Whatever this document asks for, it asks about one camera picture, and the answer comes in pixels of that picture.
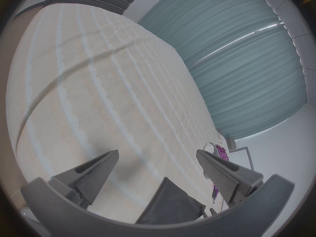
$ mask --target bed sheet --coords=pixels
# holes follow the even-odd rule
[[[173,47],[124,16],[81,4],[43,8],[14,55],[6,111],[27,181],[118,149],[94,213],[134,223],[164,176],[221,209],[196,159],[219,137],[193,78]]]

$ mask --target teal curtain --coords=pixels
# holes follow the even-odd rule
[[[264,0],[160,0],[139,22],[177,50],[216,128],[235,139],[279,124],[307,103],[302,65],[282,25],[216,51],[278,23]]]

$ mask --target gray frame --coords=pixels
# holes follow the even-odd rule
[[[249,163],[250,163],[250,168],[251,168],[251,170],[254,170],[248,147],[233,149],[233,150],[230,150],[229,153],[231,154],[231,153],[235,153],[235,152],[242,151],[242,150],[246,150],[247,155],[248,155],[248,160],[249,160]]]

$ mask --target brown floor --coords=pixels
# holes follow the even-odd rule
[[[29,10],[7,24],[0,37],[0,184],[12,203],[20,208],[25,201],[20,188],[26,180],[19,169],[9,139],[5,96],[11,62],[19,41],[41,7]]]

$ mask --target bed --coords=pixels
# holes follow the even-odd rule
[[[118,149],[88,208],[96,214],[135,223],[164,176],[221,211],[196,150],[225,139],[176,50],[124,16],[81,4],[43,8],[15,52],[6,111],[27,181]]]

